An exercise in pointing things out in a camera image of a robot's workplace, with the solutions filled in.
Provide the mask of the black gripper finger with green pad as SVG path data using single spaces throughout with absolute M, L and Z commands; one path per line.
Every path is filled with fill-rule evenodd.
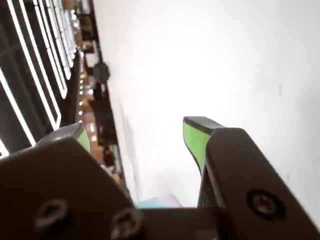
M 1 160 L 1 239 L 139 240 L 143 234 L 139 211 L 75 138 Z
M 185 116 L 183 141 L 201 176 L 198 207 L 212 208 L 219 240 L 317 240 L 320 233 L 242 128 Z

